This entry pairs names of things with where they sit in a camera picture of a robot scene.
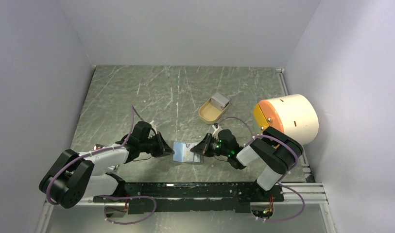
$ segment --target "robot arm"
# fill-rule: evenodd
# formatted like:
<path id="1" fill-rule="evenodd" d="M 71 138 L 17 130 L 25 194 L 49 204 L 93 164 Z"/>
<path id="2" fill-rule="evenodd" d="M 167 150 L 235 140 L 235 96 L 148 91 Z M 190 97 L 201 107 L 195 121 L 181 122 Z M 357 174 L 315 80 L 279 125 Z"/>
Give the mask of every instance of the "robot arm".
<path id="1" fill-rule="evenodd" d="M 303 153 L 303 148 L 298 142 L 273 127 L 266 128 L 261 136 L 244 148 L 239 146 L 230 130 L 219 131 L 217 139 L 208 133 L 190 151 L 207 157 L 227 156 L 227 161 L 235 169 L 243 169 L 261 158 L 266 167 L 256 179 L 256 184 L 264 191 L 269 191 L 295 164 L 292 152 L 270 138 L 286 144 L 297 157 Z"/>
<path id="2" fill-rule="evenodd" d="M 112 147 L 122 145 L 125 135 L 121 141 Z M 138 158 L 141 152 L 151 154 L 153 157 L 161 157 L 173 154 L 173 150 L 167 145 L 160 132 L 151 124 L 138 122 L 124 147 L 102 152 L 97 155 L 81 159 L 67 168 L 51 188 L 51 198 L 64 208 L 71 208 L 83 197 L 98 195 L 124 196 L 124 180 L 112 173 L 102 174 L 107 167 L 126 164 Z M 65 165 L 76 159 L 81 154 L 71 149 L 65 150 L 49 172 L 41 180 L 39 189 L 46 193 L 50 181 Z"/>

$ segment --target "white wall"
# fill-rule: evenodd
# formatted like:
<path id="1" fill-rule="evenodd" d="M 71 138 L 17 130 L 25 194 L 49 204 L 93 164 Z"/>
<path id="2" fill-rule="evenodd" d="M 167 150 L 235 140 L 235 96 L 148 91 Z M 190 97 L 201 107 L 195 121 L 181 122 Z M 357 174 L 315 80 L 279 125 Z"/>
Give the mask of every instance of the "white wall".
<path id="1" fill-rule="evenodd" d="M 0 232 L 34 232 L 38 184 L 71 144 L 91 74 L 57 1 L 0 1 Z"/>
<path id="2" fill-rule="evenodd" d="M 286 66 L 315 107 L 307 146 L 340 233 L 395 232 L 395 0 L 322 0 Z"/>
<path id="3" fill-rule="evenodd" d="M 59 0 L 94 64 L 284 67 L 320 0 Z"/>

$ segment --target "scratched metal surface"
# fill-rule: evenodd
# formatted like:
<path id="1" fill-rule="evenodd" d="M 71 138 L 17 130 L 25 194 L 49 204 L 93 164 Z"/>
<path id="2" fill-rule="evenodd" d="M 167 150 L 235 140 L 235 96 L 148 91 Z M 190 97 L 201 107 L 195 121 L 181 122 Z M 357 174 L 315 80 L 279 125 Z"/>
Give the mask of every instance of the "scratched metal surface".
<path id="1" fill-rule="evenodd" d="M 293 215 L 299 204 L 275 206 L 274 219 Z M 147 215 L 126 215 L 114 221 L 129 222 Z M 55 207 L 47 233 L 325 233 L 325 222 L 319 204 L 307 204 L 297 218 L 286 222 L 256 221 L 251 214 L 234 211 L 167 212 L 155 213 L 148 220 L 134 225 L 116 225 L 104 221 L 102 207 L 75 206 L 71 209 Z"/>
<path id="2" fill-rule="evenodd" d="M 159 121 L 158 130 L 169 145 L 173 141 L 201 141 L 212 131 L 199 119 L 198 109 L 216 91 L 231 99 L 222 118 L 240 117 L 257 133 L 254 106 L 260 100 L 284 95 L 274 68 L 97 66 L 71 148 L 88 151 L 96 143 L 110 145 L 120 140 L 130 129 L 131 104 L 146 121 Z M 240 144 L 250 139 L 248 130 L 236 120 L 222 126 L 230 129 Z M 262 160 L 235 170 L 214 158 L 181 164 L 164 157 L 122 165 L 117 173 L 128 182 L 231 182 L 254 181 L 263 169 Z M 283 181 L 305 182 L 301 164 Z"/>

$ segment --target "white cylindrical container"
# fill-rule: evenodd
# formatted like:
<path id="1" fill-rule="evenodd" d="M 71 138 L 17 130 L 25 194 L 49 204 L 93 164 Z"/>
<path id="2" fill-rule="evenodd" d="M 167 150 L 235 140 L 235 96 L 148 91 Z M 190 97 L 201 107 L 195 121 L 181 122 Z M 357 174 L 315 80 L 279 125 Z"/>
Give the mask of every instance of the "white cylindrical container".
<path id="1" fill-rule="evenodd" d="M 316 137 L 319 121 L 313 106 L 304 96 L 295 94 L 262 100 L 258 106 L 270 126 L 301 145 Z"/>

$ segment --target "cable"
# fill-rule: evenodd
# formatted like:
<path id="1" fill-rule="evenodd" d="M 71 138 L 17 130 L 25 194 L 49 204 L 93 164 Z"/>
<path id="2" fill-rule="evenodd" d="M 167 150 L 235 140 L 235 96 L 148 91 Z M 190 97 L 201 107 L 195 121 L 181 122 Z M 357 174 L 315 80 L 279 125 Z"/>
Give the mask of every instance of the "cable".
<path id="1" fill-rule="evenodd" d="M 122 212 L 122 213 L 126 213 L 127 212 L 126 210 L 119 210 L 117 208 L 113 208 L 113 207 L 110 207 L 110 206 L 106 206 L 105 209 L 111 209 L 111 210 L 114 210 L 114 211 L 117 211 L 117 212 Z"/>
<path id="2" fill-rule="evenodd" d="M 242 119 L 240 119 L 240 118 L 238 118 L 238 117 L 235 117 L 235 116 L 226 117 L 225 119 L 219 121 L 218 124 L 220 124 L 220 123 L 222 123 L 223 121 L 228 120 L 228 119 L 236 119 L 236 120 L 239 120 L 241 123 L 243 123 L 243 124 L 247 127 L 247 129 L 248 129 L 249 132 L 250 132 L 250 135 L 253 135 L 253 131 L 252 131 L 252 129 L 250 128 L 250 126 L 249 126 L 244 120 L 242 120 Z"/>
<path id="3" fill-rule="evenodd" d="M 127 199 L 125 202 L 124 202 L 124 210 L 125 211 L 129 211 L 129 199 Z"/>
<path id="4" fill-rule="evenodd" d="M 135 112 L 135 114 L 138 116 L 138 118 L 140 118 L 140 120 L 141 121 L 145 121 L 141 116 L 140 116 L 140 114 L 136 111 L 136 109 L 133 107 L 133 110 L 134 110 L 134 112 Z"/>
<path id="5" fill-rule="evenodd" d="M 151 159 L 153 156 L 150 156 L 149 158 L 147 158 L 147 159 L 136 159 L 136 160 L 132 160 L 132 162 L 137 162 L 137 161 L 142 161 L 142 160 L 149 160 L 149 159 Z"/>
<path id="6" fill-rule="evenodd" d="M 105 152 L 105 151 L 120 149 L 120 148 L 122 148 L 122 147 L 127 143 L 127 141 L 129 140 L 129 137 L 130 137 L 130 135 L 132 134 L 132 131 L 133 131 L 133 127 L 134 127 L 134 112 L 135 112 L 135 111 L 136 111 L 136 109 L 135 109 L 134 106 L 132 105 L 132 125 L 131 125 L 131 127 L 130 127 L 130 131 L 129 131 L 127 137 L 125 138 L 125 140 L 123 141 L 123 143 L 122 143 L 121 145 L 119 145 L 119 146 L 117 146 L 117 147 L 105 147 L 105 148 L 102 148 L 102 149 L 99 149 L 99 150 L 90 151 L 90 152 L 88 152 L 88 153 L 86 153 L 86 154 L 83 154 L 83 155 L 81 155 L 81 156 L 79 156 L 79 157 L 73 159 L 71 162 L 69 162 L 68 164 L 66 164 L 62 169 L 60 169 L 60 170 L 57 172 L 57 174 L 55 174 L 55 176 L 52 178 L 52 180 L 50 181 L 49 185 L 47 186 L 47 190 L 46 190 L 47 201 L 48 201 L 50 204 L 52 204 L 52 205 L 58 205 L 57 202 L 54 202 L 54 201 L 52 200 L 52 198 L 51 198 L 51 196 L 50 196 L 50 190 L 51 190 L 51 188 L 52 188 L 54 182 L 58 179 L 58 177 L 59 177 L 63 172 L 65 172 L 65 171 L 67 170 L 67 168 L 69 168 L 71 165 L 73 165 L 74 163 L 76 163 L 77 161 L 79 161 L 79 160 L 81 160 L 81 159 L 84 159 L 84 158 L 87 158 L 87 157 L 89 157 L 89 156 L 91 156 L 91 155 L 96 155 L 96 154 L 99 154 L 99 153 L 102 153 L 102 152 Z"/>
<path id="7" fill-rule="evenodd" d="M 110 222 L 110 223 L 112 223 L 112 224 L 118 224 L 118 225 L 131 225 L 131 224 L 136 224 L 136 223 L 143 222 L 144 220 L 150 218 L 150 217 L 156 212 L 156 207 L 157 207 L 156 200 L 155 200 L 154 198 L 152 198 L 152 197 L 149 197 L 149 196 L 134 196 L 134 197 L 116 198 L 116 197 L 112 197 L 112 196 L 101 195 L 100 197 L 102 197 L 102 198 L 107 198 L 107 199 L 111 199 L 111 200 L 149 199 L 149 200 L 152 200 L 152 201 L 153 201 L 154 207 L 153 207 L 152 212 L 151 212 L 149 215 L 147 215 L 146 217 L 144 217 L 144 218 L 142 218 L 142 219 L 140 219 L 140 220 L 137 220 L 137 221 L 133 221 L 133 222 L 116 222 L 116 221 L 112 221 L 112 220 L 110 220 L 110 219 L 107 217 L 106 208 L 104 208 L 104 211 L 103 211 L 103 212 L 104 212 L 104 218 L 105 218 L 106 221 L 108 221 L 108 222 Z"/>
<path id="8" fill-rule="evenodd" d="M 284 148 L 286 148 L 286 149 L 293 155 L 294 164 L 288 169 L 288 171 L 290 171 L 293 167 L 296 166 L 296 164 L 297 164 L 297 162 L 298 162 L 298 158 L 297 158 L 296 153 L 295 153 L 286 143 L 280 141 L 279 139 L 277 139 L 277 138 L 275 138 L 275 137 L 260 134 L 260 135 L 257 135 L 256 137 L 254 137 L 252 140 L 250 140 L 250 141 L 245 145 L 245 147 L 249 146 L 252 142 L 254 142 L 254 141 L 255 141 L 256 139 L 258 139 L 258 138 L 268 138 L 268 139 L 270 139 L 270 140 L 273 140 L 273 141 L 279 143 L 280 145 L 282 145 Z M 305 204 L 305 200 L 303 199 L 302 195 L 300 195 L 300 193 L 298 193 L 296 190 L 294 190 L 294 189 L 292 189 L 292 188 L 290 188 L 290 187 L 288 187 L 288 186 L 286 186 L 286 185 L 283 185 L 283 184 L 280 182 L 280 181 L 286 176 L 286 174 L 287 174 L 287 172 L 286 172 L 282 177 L 280 177 L 280 179 L 277 181 L 277 184 L 280 185 L 280 186 L 283 187 L 283 188 L 286 188 L 286 189 L 288 189 L 288 190 L 294 192 L 296 195 L 298 195 L 298 196 L 300 197 L 300 199 L 302 200 L 302 209 L 301 209 L 297 214 L 295 214 L 295 215 L 293 215 L 293 216 L 291 216 L 291 217 L 282 218 L 282 219 L 265 219 L 265 218 L 264 218 L 264 219 L 263 219 L 264 221 L 267 221 L 267 222 L 284 222 L 284 221 L 289 221 L 289 220 L 292 220 L 292 219 L 298 217 L 299 215 L 301 215 L 301 214 L 303 213 L 303 211 L 305 210 L 306 204 Z"/>
<path id="9" fill-rule="evenodd" d="M 154 129 L 152 128 L 152 131 L 154 132 L 155 135 L 157 135 L 156 130 L 154 130 Z"/>
<path id="10" fill-rule="evenodd" d="M 213 157 L 214 159 L 217 159 L 217 160 L 219 160 L 219 161 L 222 161 L 222 162 L 226 162 L 226 163 L 228 163 L 226 160 L 223 160 L 223 159 L 218 159 L 218 158 L 216 158 L 216 157 Z"/>

